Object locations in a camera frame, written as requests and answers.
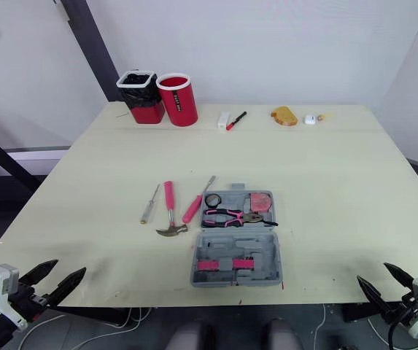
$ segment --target red cup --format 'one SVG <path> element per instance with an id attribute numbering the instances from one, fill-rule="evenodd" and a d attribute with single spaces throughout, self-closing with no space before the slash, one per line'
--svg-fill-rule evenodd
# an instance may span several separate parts
<path id="1" fill-rule="evenodd" d="M 188 75 L 170 73 L 157 79 L 157 87 L 172 124 L 189 126 L 197 122 L 196 103 Z"/>

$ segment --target hammer handle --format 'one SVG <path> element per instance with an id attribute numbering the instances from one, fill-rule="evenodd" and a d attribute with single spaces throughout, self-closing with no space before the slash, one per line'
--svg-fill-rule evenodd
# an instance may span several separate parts
<path id="1" fill-rule="evenodd" d="M 163 184 L 165 187 L 165 203 L 168 210 L 174 209 L 174 196 L 173 196 L 173 182 L 167 181 Z"/>

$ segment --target pink tool handle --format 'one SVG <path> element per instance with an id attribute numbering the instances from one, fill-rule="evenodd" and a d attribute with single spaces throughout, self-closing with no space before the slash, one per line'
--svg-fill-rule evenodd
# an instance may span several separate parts
<path id="1" fill-rule="evenodd" d="M 174 196 L 173 196 L 173 182 L 167 181 L 163 184 L 165 187 L 165 203 L 168 210 L 174 209 Z"/>
<path id="2" fill-rule="evenodd" d="M 202 195 L 198 195 L 196 199 L 191 203 L 190 207 L 187 209 L 186 214 L 182 217 L 182 221 L 185 224 L 188 224 L 191 222 L 191 220 L 194 217 L 194 214 L 197 213 L 199 210 L 199 207 L 202 203 Z"/>

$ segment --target open tool case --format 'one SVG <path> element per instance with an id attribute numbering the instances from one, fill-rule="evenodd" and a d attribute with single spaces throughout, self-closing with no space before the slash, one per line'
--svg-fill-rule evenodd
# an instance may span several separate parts
<path id="1" fill-rule="evenodd" d="M 209 214 L 206 196 L 217 194 L 221 203 L 216 209 L 251 211 L 251 194 L 263 193 L 271 205 L 259 211 L 263 220 L 275 222 L 274 198 L 269 191 L 246 191 L 243 184 L 233 184 L 230 191 L 209 191 L 201 204 L 202 233 L 197 237 L 191 270 L 194 287 L 268 286 L 282 282 L 282 262 L 275 226 L 264 222 L 244 222 L 239 227 L 204 227 L 207 222 L 221 225 L 234 217 Z"/>

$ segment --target pink hammer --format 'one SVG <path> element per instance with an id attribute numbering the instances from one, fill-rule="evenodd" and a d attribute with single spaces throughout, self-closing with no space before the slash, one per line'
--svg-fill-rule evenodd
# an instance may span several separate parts
<path id="1" fill-rule="evenodd" d="M 168 209 L 169 218 L 170 218 L 170 227 L 168 230 L 157 230 L 157 233 L 160 233 L 165 237 L 173 237 L 178 235 L 180 232 L 187 232 L 187 226 L 181 225 L 176 226 L 174 224 L 174 195 L 173 195 L 173 182 L 167 181 L 163 184 L 165 187 L 165 203 L 166 208 Z"/>

